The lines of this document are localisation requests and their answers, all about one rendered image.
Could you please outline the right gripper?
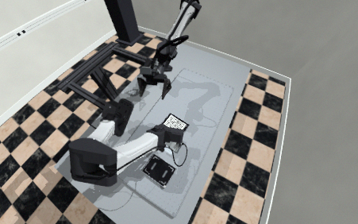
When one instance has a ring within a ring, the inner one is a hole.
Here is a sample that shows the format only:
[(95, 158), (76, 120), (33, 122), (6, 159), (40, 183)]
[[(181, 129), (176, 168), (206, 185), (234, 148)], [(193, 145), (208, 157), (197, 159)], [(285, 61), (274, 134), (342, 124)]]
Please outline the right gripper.
[[(170, 143), (164, 142), (164, 146), (167, 145), (170, 149), (172, 149), (175, 152), (178, 150), (179, 146), (182, 145), (182, 144), (183, 143), (180, 144), (180, 143), (175, 143), (175, 142), (171, 142), (171, 141), (170, 141)], [(162, 153), (164, 152), (164, 150), (165, 150), (164, 147), (162, 149), (160, 149), (160, 151)]]

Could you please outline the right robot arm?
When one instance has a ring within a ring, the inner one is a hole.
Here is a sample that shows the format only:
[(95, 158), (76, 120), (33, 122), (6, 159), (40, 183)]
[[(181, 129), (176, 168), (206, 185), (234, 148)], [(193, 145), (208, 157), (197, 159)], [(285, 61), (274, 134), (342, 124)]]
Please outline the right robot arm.
[[(115, 113), (107, 114), (100, 120), (98, 128), (89, 136), (91, 138), (80, 138), (69, 143), (71, 178), (73, 180), (111, 187), (117, 182), (117, 175), (133, 162), (148, 153), (163, 148), (156, 148), (157, 146), (164, 146), (164, 142), (170, 143), (170, 141), (183, 142), (184, 129), (159, 124), (146, 130), (146, 133), (134, 141), (114, 148), (107, 146), (110, 137), (121, 136), (131, 107), (132, 105), (126, 101), (119, 100)], [(99, 165), (103, 165), (106, 171)], [(114, 171), (114, 174), (102, 177)]]

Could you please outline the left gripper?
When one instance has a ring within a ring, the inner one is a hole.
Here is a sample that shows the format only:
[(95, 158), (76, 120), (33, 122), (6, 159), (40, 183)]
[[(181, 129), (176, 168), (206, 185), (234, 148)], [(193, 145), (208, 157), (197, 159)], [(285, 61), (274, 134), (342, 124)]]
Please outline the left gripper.
[[(162, 92), (162, 100), (164, 100), (165, 95), (171, 90), (171, 81), (167, 78), (167, 75), (164, 74), (165, 66), (160, 64), (158, 61), (153, 61), (150, 67), (142, 67), (142, 68), (151, 68), (155, 69), (157, 67), (158, 73), (155, 73), (154, 76), (143, 75), (146, 78), (146, 82), (142, 78), (137, 77), (137, 82), (140, 90), (140, 97), (142, 97), (144, 90), (147, 85), (157, 86), (157, 83), (164, 83), (163, 92)], [(160, 74), (163, 73), (163, 74)], [(153, 80), (152, 80), (153, 77)], [(166, 79), (165, 79), (166, 78)]]

